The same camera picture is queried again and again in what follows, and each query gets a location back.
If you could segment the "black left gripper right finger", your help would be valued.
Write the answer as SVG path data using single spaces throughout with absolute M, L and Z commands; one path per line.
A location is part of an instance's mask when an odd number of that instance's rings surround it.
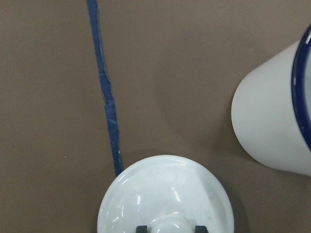
M 206 226 L 195 226 L 195 233 L 207 233 Z

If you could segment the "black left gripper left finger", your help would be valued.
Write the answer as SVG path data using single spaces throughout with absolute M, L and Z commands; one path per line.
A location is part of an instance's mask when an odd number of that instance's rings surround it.
M 148 228 L 146 225 L 136 227 L 136 233 L 147 233 L 147 232 Z

